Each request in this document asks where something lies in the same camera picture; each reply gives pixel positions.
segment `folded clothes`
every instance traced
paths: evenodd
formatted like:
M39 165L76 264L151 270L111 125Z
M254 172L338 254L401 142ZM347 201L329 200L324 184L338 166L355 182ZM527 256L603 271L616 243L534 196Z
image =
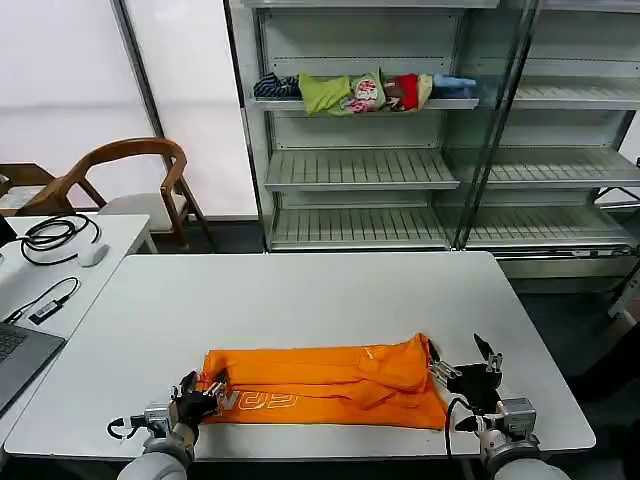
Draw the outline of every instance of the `folded clothes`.
M300 73L298 79L308 114L328 110L351 93L349 77L346 75L322 82Z
M385 104L386 96L380 72L367 73L353 79L349 95L340 99L329 109L332 115L344 116L354 113L376 112Z
M430 75L400 75L384 81L387 97L384 110L408 112L420 110L431 95L433 79Z
M274 73L261 78L253 86L253 95L256 98L302 98L298 88L298 77L278 78Z
M397 345L212 350L198 388L223 370L231 395L207 422L331 423L442 429L446 406L429 374L427 338Z
M433 76L433 98L472 98L477 82L472 78Z

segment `white table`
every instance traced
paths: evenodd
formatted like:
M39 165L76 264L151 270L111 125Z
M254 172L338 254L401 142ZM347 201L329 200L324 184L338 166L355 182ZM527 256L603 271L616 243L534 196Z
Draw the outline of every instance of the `white table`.
M46 217L13 217L7 218L9 224L19 234L24 234L30 227ZM90 268L82 268L76 260L61 265L41 267L27 262L20 253L18 242L10 243L0 249L3 255L0 263L0 318L5 318L13 310L37 298L47 288L68 276L77 277L82 286L69 299L64 308L44 323L37 326L24 315L16 325L57 335L65 339L71 338L76 327L89 310L104 285L107 283L122 259L129 253L137 251L142 243L149 242L148 215L105 216L92 215L102 229L101 242L109 245L104 259ZM93 238L94 230L88 226L67 245L52 252L31 253L32 258L53 260L74 253ZM73 287L68 282L56 288L38 305L43 305L52 298L59 298ZM42 380L51 368L51 364L36 377L11 407L0 417L0 445L5 441L11 428L24 411Z
M506 395L538 411L548 452L594 434L488 253L132 256L60 355L6 443L11 454L129 459L146 433L105 427L138 414L215 348L395 343L418 331L451 363L481 361L477 332L504 353ZM477 455L454 433L455 455ZM442 432L335 425L208 425L199 460L442 457Z

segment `wire shelf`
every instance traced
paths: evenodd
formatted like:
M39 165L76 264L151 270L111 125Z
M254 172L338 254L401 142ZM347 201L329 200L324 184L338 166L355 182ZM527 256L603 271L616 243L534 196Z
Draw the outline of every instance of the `wire shelf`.
M427 100L422 110L473 110L478 106L478 98L434 98ZM274 98L250 99L249 107L258 108L269 112L306 112L302 100L278 100ZM359 115L376 115L378 112L360 113ZM408 115L412 112L397 112L397 115Z
M633 246L637 242L592 205L481 207L467 248Z
M426 190L454 189L437 150L284 150L271 158L268 190Z
M429 207L280 210L271 238L273 250L448 246Z
M242 0L249 8L388 7L496 8L500 0Z
M545 10L640 13L639 0L545 0Z
M487 187L599 188L640 186L640 169L611 148L501 148Z
M639 110L640 80L633 78L524 77L513 108Z

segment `white mouse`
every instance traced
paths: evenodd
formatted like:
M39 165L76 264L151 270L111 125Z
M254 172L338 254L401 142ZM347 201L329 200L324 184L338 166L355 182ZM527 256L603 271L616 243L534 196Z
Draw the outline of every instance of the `white mouse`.
M109 245L105 243L90 243L78 252L78 263L81 267L93 267L99 264L109 251Z

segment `orange cloth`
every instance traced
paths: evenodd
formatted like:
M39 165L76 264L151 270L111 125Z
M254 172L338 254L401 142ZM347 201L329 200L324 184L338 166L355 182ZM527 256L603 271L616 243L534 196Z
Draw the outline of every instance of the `orange cloth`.
M427 338L397 345L212 350L198 388L227 369L224 414L208 423L334 423L442 429Z

